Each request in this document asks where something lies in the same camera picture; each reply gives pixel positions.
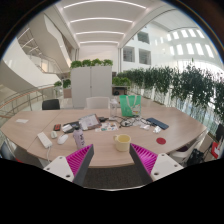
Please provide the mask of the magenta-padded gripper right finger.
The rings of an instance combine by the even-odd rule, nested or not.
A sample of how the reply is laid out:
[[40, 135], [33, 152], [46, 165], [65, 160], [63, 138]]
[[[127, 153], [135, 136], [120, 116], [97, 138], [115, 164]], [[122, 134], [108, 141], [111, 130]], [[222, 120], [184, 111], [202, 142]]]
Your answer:
[[182, 169], [182, 166], [166, 153], [156, 154], [133, 143], [130, 144], [129, 153], [144, 185]]

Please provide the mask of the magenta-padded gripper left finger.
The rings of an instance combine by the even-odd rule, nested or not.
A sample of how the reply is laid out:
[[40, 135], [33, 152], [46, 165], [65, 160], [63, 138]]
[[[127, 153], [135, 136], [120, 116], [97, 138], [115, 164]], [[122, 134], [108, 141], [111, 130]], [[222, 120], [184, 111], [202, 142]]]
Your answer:
[[58, 156], [44, 170], [82, 186], [93, 155], [94, 146], [90, 144], [66, 157]]

